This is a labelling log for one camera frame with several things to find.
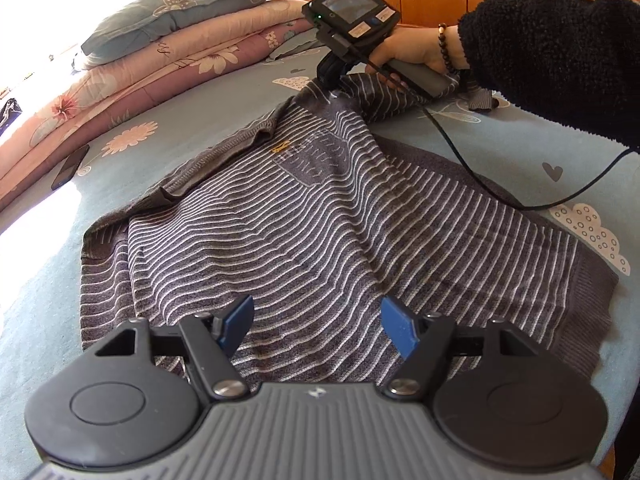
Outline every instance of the black cable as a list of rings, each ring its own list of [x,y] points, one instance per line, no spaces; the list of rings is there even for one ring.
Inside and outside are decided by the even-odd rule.
[[[551,202],[551,203],[548,203],[548,204],[528,205],[528,206],[511,203],[509,200],[505,200],[500,195],[498,195],[495,191],[493,191],[490,187],[488,187],[487,184],[485,184],[482,181],[482,179],[480,179],[480,177],[478,177],[474,173],[474,171],[469,167],[469,165],[466,163],[466,160],[462,157],[462,155],[460,154],[458,149],[453,144],[453,141],[451,140],[449,135],[447,135],[447,133],[444,131],[443,127],[440,126],[440,123],[435,119],[435,117],[433,117],[433,115],[431,115],[431,113],[427,110],[426,106],[423,106],[423,105],[420,104],[420,96],[413,89],[406,88],[405,86],[401,86],[399,84],[399,82],[396,81],[396,79],[391,77],[389,72],[387,72],[384,69],[381,69],[379,66],[375,65],[375,63],[370,62],[370,60],[367,59],[366,56],[363,56],[355,47],[352,46],[350,48],[350,50],[351,50],[352,53],[354,53],[358,57],[358,59],[362,63],[369,65],[370,67],[372,67],[373,70],[378,72],[380,75],[384,76],[387,80],[391,81],[393,83],[393,85],[399,91],[402,91],[402,92],[405,92],[405,93],[409,94],[411,96],[412,100],[414,101],[414,104],[417,104],[422,109],[422,111],[425,114],[425,116],[428,117],[430,119],[430,121],[434,124],[434,126],[437,128],[439,133],[444,138],[445,142],[451,148],[451,151],[453,152],[453,154],[456,156],[456,158],[458,159],[458,161],[460,162],[462,167],[465,168],[466,172],[473,178],[473,180],[475,180],[478,183],[478,185],[482,189],[484,189],[489,195],[491,195],[493,198],[495,198],[499,202],[502,202],[504,205],[507,205],[509,207],[513,207],[514,209],[516,209],[518,211],[542,211],[544,209],[550,209],[552,207],[555,207],[557,205],[561,205],[564,202],[568,202],[569,200],[574,199],[575,197],[577,197],[581,193],[584,193],[585,191],[587,191],[591,186],[593,186],[593,184],[595,184],[603,176],[605,176],[607,173],[609,173],[611,168],[613,168],[620,161],[620,159],[626,157],[629,153],[633,153],[634,152],[634,150],[632,150],[631,148],[627,148],[626,150],[621,152],[612,161],[612,163],[610,163],[598,176],[596,176],[593,180],[591,180],[586,186],[581,187],[575,193],[572,193],[571,195],[569,195],[569,196],[567,196],[567,197],[565,197],[565,198],[563,198],[561,200],[556,200],[555,202]]]

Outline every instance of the hand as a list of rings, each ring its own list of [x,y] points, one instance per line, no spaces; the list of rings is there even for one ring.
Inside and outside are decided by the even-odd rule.
[[[447,38],[447,50],[449,57],[455,68],[469,68],[465,59],[465,54],[460,43],[457,27],[447,27],[445,31]],[[411,28],[397,27],[376,49],[371,53],[369,59],[378,66],[384,65],[390,59],[399,59],[407,63],[424,63],[426,66],[441,74],[447,73],[447,69],[440,53],[440,45],[438,44],[437,28]],[[369,74],[375,73],[372,67],[366,66],[365,72]],[[386,79],[378,75],[381,81]],[[396,85],[387,82],[390,87]]]

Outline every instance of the flower pattern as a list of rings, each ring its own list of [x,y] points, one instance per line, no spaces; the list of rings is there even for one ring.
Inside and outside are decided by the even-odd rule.
[[[216,74],[222,74],[226,68],[227,62],[238,64],[238,58],[233,54],[236,50],[238,50],[238,47],[232,45],[219,50],[211,56],[203,57],[201,60],[196,62],[198,65],[198,73],[203,74],[213,69]]]
[[[157,127],[158,123],[151,121],[123,131],[121,134],[113,137],[113,139],[107,142],[101,150],[104,152],[102,156],[123,152],[129,146],[135,146],[137,143],[145,140],[149,135],[153,134]]]
[[[75,117],[79,111],[78,101],[69,95],[61,95],[51,107],[53,118],[62,122],[68,121],[71,117]]]
[[[276,33],[273,30],[267,34],[264,39],[269,43],[269,48],[276,48],[280,44],[278,38],[276,38]]]
[[[85,176],[90,171],[91,171],[91,166],[83,166],[78,171],[76,171],[76,175],[77,176]]]
[[[508,102],[506,99],[504,99],[503,97],[501,97],[498,94],[494,94],[494,97],[496,99],[498,99],[498,108],[507,108],[509,106],[511,106],[511,103]],[[459,110],[462,110],[462,112],[464,113],[460,113],[460,112],[452,112],[450,111],[450,107],[456,105],[456,107]],[[443,107],[436,109],[436,108],[432,108],[432,107],[428,107],[428,110],[430,111],[430,113],[432,115],[440,115],[449,119],[454,119],[457,121],[462,121],[463,123],[473,123],[473,124],[478,124],[482,122],[482,115],[472,112],[469,110],[468,107],[468,101],[467,99],[458,96],[456,98],[453,98],[451,100],[449,100]]]
[[[196,2],[193,0],[162,0],[162,2],[164,5],[154,10],[154,16],[160,16],[170,10],[184,10],[196,6]]]
[[[31,135],[30,145],[36,146],[53,130],[87,108],[113,94],[116,79],[111,74],[91,70],[90,76],[74,84],[67,92],[56,97],[48,108],[36,113],[39,124]]]
[[[111,127],[115,128],[116,126],[120,126],[122,123],[125,123],[126,121],[128,121],[130,119],[130,113],[129,113],[129,109],[127,108],[122,117],[120,116],[115,116],[111,118]]]

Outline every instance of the device handle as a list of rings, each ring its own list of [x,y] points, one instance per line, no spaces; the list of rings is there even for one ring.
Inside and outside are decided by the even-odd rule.
[[[399,59],[391,59],[387,63],[390,72],[402,76],[413,90],[429,98],[438,99],[449,95],[458,87],[456,79],[442,75],[423,63],[407,63]]]
[[[318,63],[317,76],[320,86],[327,90],[334,90],[340,86],[340,78],[356,65],[356,62],[346,62],[330,51]]]

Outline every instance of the beaded bracelet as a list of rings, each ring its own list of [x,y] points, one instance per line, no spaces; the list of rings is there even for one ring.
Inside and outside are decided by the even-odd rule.
[[[442,59],[444,59],[444,66],[450,74],[457,74],[459,71],[453,68],[451,58],[449,57],[449,51],[447,50],[447,38],[444,36],[444,31],[447,30],[447,24],[441,23],[438,25],[438,44],[440,45],[440,53]]]

